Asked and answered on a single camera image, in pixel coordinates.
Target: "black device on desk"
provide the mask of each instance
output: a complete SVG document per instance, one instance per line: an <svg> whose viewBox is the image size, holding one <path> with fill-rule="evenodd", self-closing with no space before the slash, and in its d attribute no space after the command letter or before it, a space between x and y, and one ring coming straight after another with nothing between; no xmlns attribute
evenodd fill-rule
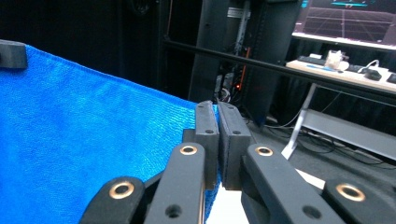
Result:
<svg viewBox="0 0 396 224"><path fill-rule="evenodd" d="M390 77L387 79L387 82L396 84L396 74L392 73Z"/></svg>
<svg viewBox="0 0 396 224"><path fill-rule="evenodd" d="M378 81L382 77L376 70L364 68L362 72L364 72L364 77L374 81Z"/></svg>

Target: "screen display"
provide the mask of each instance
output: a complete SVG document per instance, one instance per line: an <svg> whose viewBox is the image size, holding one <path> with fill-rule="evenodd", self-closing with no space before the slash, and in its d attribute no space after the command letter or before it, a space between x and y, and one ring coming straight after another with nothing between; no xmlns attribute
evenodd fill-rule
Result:
<svg viewBox="0 0 396 224"><path fill-rule="evenodd" d="M396 0L304 0L293 35L396 50Z"/></svg>

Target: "table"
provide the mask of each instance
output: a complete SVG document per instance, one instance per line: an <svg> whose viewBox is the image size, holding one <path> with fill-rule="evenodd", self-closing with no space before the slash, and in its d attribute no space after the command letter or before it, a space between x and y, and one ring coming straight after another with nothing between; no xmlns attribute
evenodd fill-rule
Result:
<svg viewBox="0 0 396 224"><path fill-rule="evenodd" d="M303 63L299 61L292 61L286 64L289 68L298 69L301 71L314 73L316 75L337 78L342 81L358 84L367 88L375 87L380 90L390 91L396 95L396 84L389 83L386 80L391 72L381 70L379 73L382 78L379 81L374 81L364 77L363 74L344 71L339 73L337 71L330 71L323 69L323 66ZM294 126L291 138L285 148L282 150L283 156L289 159L294 149L296 148L296 140L298 134L303 126L315 130L320 133L325 133L331 137L335 137L349 144L364 148L381 156L390 158L396 161L396 137L390 134L381 133L358 124L338 119L318 111L309 109L310 102L315 93L316 88L320 88L316 83L313 83L309 93L307 94L296 125Z"/></svg>

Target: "metal stand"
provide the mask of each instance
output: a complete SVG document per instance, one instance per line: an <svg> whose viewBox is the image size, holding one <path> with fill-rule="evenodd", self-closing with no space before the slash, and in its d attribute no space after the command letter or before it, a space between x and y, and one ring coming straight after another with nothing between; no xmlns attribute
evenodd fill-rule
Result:
<svg viewBox="0 0 396 224"><path fill-rule="evenodd" d="M306 110L309 107L309 104L311 103L312 97L314 96L315 89L317 88L317 84L313 83L311 85L311 88L309 89L308 95L305 98L305 101L303 103L303 107L301 108L300 115L297 118L296 125L294 126L293 133L291 134L291 138L288 142L288 144L285 146L285 148L282 151L282 155L288 160L291 156L291 154L294 152L294 149L297 147L296 145L296 140L298 137L298 134L300 133L301 127L303 126L304 118L306 115Z"/></svg>

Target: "textured fabric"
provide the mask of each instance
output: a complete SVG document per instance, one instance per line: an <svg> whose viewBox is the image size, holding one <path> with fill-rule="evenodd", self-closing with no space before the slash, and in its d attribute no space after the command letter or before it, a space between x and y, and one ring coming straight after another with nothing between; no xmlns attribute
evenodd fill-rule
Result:
<svg viewBox="0 0 396 224"><path fill-rule="evenodd" d="M194 103L27 55L25 70L0 68L0 223L78 223L108 180L158 174L194 128Z"/></svg>

